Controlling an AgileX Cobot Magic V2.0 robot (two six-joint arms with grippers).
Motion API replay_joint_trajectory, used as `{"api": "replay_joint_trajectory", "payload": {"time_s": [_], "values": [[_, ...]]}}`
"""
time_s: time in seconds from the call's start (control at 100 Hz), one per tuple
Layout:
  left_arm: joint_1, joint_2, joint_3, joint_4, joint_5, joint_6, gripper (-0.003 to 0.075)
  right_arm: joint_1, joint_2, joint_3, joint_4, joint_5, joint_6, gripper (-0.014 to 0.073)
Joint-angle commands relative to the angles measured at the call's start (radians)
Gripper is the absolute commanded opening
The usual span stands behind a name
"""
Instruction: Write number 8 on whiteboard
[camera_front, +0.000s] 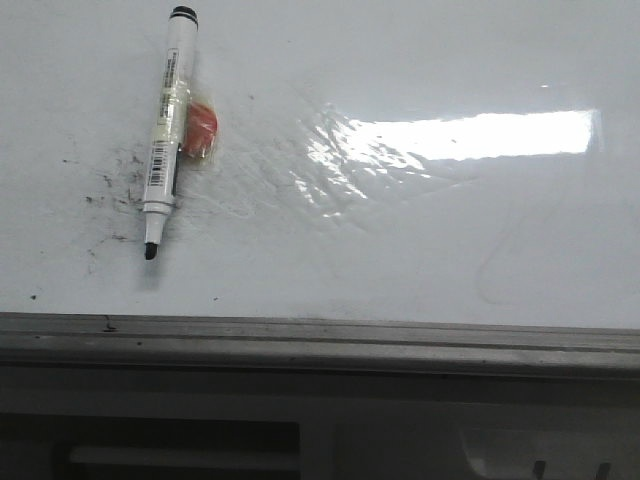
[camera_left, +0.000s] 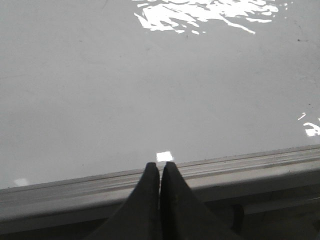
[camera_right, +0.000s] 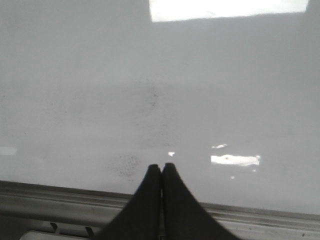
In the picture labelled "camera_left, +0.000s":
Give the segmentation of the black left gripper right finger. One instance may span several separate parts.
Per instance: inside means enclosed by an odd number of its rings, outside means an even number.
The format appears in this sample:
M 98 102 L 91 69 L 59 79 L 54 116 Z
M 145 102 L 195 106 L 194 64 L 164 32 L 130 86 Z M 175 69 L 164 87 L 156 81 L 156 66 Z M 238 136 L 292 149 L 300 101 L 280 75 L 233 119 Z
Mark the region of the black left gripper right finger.
M 241 239 L 197 199 L 173 162 L 162 173 L 160 219 L 164 240 Z

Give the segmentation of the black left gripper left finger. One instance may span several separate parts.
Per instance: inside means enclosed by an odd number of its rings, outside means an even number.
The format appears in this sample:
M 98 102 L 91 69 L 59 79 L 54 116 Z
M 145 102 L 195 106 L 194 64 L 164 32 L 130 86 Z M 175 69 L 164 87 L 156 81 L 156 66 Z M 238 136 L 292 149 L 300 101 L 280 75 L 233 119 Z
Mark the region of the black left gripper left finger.
M 159 170 L 154 162 L 149 162 L 127 200 L 86 239 L 160 240 L 159 186 Z

